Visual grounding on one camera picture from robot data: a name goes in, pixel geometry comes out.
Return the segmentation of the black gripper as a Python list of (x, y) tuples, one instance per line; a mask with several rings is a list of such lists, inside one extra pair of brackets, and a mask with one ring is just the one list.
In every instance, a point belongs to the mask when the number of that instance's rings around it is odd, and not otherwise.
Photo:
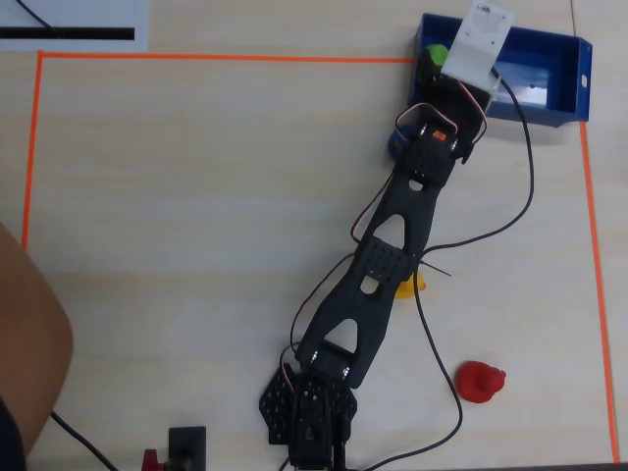
[(490, 93), (462, 81), (440, 76), (444, 48), (423, 48), (417, 61), (417, 87), (424, 100), (457, 125), (455, 159), (465, 164), (487, 128)]

